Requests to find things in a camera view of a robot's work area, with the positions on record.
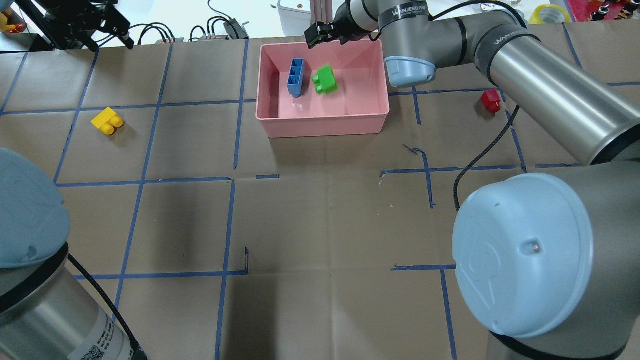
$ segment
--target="pink bin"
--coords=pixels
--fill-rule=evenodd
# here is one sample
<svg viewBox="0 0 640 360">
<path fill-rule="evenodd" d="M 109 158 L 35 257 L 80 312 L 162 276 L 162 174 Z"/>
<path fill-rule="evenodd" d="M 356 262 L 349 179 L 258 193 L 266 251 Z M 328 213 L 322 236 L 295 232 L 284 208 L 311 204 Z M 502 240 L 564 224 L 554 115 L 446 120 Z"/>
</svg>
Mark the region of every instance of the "pink bin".
<svg viewBox="0 0 640 360">
<path fill-rule="evenodd" d="M 302 95 L 287 90 L 293 58 L 306 62 Z M 317 94 L 311 75 L 329 64 L 338 90 Z M 263 45 L 256 117 L 270 138 L 377 134 L 389 114 L 387 80 L 380 41 Z"/>
</svg>

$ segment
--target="qr code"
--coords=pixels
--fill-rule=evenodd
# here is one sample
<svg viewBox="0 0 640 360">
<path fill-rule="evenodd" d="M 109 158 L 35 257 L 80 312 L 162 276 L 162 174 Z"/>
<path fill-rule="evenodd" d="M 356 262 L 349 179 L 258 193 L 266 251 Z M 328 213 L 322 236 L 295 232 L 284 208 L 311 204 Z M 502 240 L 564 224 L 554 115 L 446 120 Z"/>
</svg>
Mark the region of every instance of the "qr code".
<svg viewBox="0 0 640 360">
<path fill-rule="evenodd" d="M 89 352 L 86 353 L 86 355 L 83 356 L 80 360 L 101 360 L 103 356 L 104 351 L 100 350 L 97 346 L 94 345 L 91 347 L 91 350 L 89 350 Z"/>
</svg>

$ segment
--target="red mat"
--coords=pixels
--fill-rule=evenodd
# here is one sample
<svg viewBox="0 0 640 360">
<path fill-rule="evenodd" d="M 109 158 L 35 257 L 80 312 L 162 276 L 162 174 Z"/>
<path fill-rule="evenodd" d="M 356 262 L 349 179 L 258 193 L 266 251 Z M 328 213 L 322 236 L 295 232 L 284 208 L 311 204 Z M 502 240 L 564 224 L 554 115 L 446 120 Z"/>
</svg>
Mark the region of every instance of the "red mat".
<svg viewBox="0 0 640 360">
<path fill-rule="evenodd" d="M 600 7 L 598 2 L 591 3 L 590 0 L 566 0 L 566 2 L 576 21 L 587 21 L 589 14 L 595 13 Z M 628 0 L 622 0 L 619 3 L 610 4 L 609 13 L 604 19 L 613 20 L 627 3 Z"/>
</svg>

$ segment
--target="blue block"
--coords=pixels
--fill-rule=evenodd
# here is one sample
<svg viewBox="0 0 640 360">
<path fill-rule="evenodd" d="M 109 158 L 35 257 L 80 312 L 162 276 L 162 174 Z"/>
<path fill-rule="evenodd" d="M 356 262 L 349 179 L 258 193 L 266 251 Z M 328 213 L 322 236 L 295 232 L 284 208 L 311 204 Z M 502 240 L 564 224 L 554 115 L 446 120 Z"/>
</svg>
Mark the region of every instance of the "blue block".
<svg viewBox="0 0 640 360">
<path fill-rule="evenodd" d="M 287 88 L 293 97 L 302 95 L 302 80 L 305 77 L 305 60 L 301 58 L 293 58 L 291 62 L 291 70 L 289 70 L 289 80 Z"/>
</svg>

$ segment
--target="yellow tape roll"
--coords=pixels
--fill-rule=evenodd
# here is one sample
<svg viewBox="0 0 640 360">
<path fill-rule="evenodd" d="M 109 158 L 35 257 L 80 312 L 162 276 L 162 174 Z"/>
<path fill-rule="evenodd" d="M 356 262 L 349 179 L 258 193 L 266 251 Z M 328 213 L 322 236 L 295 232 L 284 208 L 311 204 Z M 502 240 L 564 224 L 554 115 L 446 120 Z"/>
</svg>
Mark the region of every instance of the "yellow tape roll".
<svg viewBox="0 0 640 360">
<path fill-rule="evenodd" d="M 558 5 L 541 5 L 533 11 L 529 24 L 560 24 L 571 22 L 569 13 Z"/>
</svg>

